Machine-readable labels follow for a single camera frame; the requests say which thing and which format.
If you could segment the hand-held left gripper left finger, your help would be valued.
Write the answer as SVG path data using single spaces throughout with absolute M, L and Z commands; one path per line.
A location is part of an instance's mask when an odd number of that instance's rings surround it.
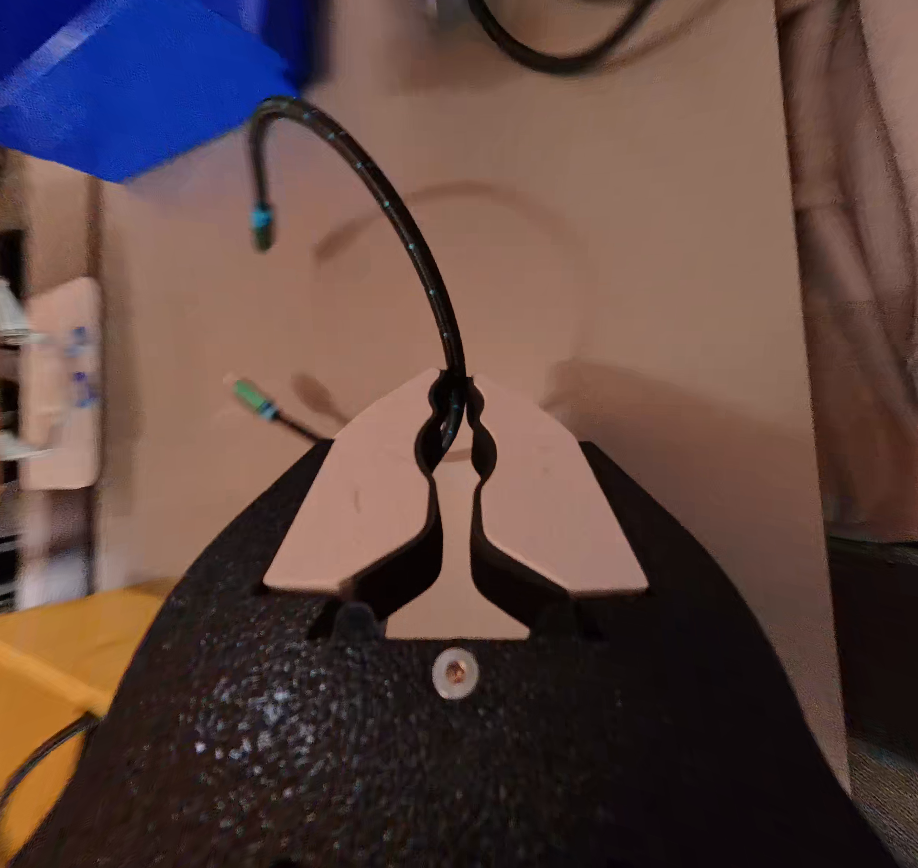
M 448 380 L 427 369 L 356 415 L 333 439 L 262 582 L 335 597 L 387 619 L 442 569 L 432 472 L 442 459 Z

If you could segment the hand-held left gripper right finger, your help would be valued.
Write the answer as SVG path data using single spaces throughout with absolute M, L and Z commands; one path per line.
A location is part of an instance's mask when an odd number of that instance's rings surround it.
M 644 594 L 648 578 L 577 438 L 483 375 L 467 384 L 478 475 L 470 570 L 478 592 L 522 623 L 557 608 Z

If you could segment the large blue plastic bin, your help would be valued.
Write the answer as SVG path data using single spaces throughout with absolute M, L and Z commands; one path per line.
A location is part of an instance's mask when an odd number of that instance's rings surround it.
M 315 78 L 323 0 L 1 0 L 5 149 L 120 183 Z

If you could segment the large yellow bin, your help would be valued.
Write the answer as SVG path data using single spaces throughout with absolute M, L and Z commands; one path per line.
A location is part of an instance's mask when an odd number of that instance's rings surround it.
M 219 589 L 160 578 L 2 616 L 4 866 L 193 866 L 213 855 Z

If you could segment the person's beige sweatshirt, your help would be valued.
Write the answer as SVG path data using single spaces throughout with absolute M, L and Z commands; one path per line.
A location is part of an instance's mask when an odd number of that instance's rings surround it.
M 823 520 L 917 535 L 917 0 L 775 0 Z

